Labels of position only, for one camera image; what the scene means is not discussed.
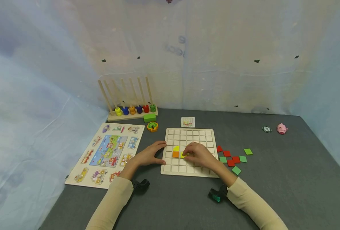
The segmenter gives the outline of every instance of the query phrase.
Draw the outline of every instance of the gray table surface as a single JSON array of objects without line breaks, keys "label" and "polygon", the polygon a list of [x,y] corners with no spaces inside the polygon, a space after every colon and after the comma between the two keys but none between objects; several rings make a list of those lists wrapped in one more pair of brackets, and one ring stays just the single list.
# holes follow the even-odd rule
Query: gray table surface
[{"label": "gray table surface", "polygon": [[[164,140],[166,128],[180,128],[182,116],[196,117],[196,128],[213,129],[216,144],[232,155],[252,149],[248,163],[238,165],[240,177],[290,230],[340,229],[340,167],[301,117],[160,109],[159,130],[144,131],[137,153]],[[143,119],[117,123],[145,125]],[[286,135],[275,131],[279,123],[289,128]],[[162,158],[162,150],[157,156]],[[160,169],[150,165],[137,171],[135,179],[151,185],[144,194],[132,195],[114,229],[258,229],[229,201],[208,198],[220,179],[167,176]],[[66,185],[40,230],[85,229],[106,191]]]}]

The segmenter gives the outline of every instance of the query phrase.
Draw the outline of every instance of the pink pig toy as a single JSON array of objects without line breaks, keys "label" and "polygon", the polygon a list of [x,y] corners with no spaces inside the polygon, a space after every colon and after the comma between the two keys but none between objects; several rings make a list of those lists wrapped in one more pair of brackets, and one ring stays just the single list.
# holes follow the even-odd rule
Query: pink pig toy
[{"label": "pink pig toy", "polygon": [[286,126],[283,123],[277,126],[277,132],[280,133],[281,135],[284,135],[286,131],[288,131],[288,128],[286,128]]}]

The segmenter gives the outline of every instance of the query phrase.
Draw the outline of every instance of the wooden base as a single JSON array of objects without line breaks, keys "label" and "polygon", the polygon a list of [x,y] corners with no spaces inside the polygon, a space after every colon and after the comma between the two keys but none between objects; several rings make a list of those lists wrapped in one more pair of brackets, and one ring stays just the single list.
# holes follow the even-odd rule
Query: wooden base
[{"label": "wooden base", "polygon": [[[143,118],[144,115],[146,114],[153,114],[151,111],[149,111],[149,113],[136,113],[134,115],[132,114],[128,114],[128,115],[121,115],[121,116],[116,116],[116,114],[114,113],[114,115],[112,115],[111,113],[109,113],[108,117],[107,117],[107,121],[122,121],[122,120],[129,120],[129,119],[138,119],[138,118]],[[156,116],[158,116],[158,107],[156,106],[156,112],[154,112],[154,114],[156,114]]]}]

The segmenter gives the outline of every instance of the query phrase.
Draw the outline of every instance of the red tile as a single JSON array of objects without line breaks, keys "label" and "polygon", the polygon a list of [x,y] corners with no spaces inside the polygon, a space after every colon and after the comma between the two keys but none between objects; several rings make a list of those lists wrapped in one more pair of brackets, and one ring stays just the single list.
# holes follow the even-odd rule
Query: red tile
[{"label": "red tile", "polygon": [[230,151],[223,151],[225,157],[231,157]]},{"label": "red tile", "polygon": [[239,156],[232,157],[232,159],[235,164],[240,163]]},{"label": "red tile", "polygon": [[234,163],[234,161],[233,160],[227,160],[227,165],[229,166],[229,167],[233,167],[233,166],[235,166],[235,163]]},{"label": "red tile", "polygon": [[221,148],[221,146],[219,145],[219,146],[217,146],[217,152],[222,152],[222,148]]}]

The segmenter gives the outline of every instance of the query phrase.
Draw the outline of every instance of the white fabric backdrop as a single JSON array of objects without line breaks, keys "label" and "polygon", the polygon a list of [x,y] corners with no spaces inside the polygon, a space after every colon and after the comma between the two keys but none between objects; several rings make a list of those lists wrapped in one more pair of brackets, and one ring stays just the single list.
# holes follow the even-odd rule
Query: white fabric backdrop
[{"label": "white fabric backdrop", "polygon": [[159,107],[302,116],[340,164],[340,0],[0,1],[0,229],[41,225],[107,115],[101,75],[148,75]]}]

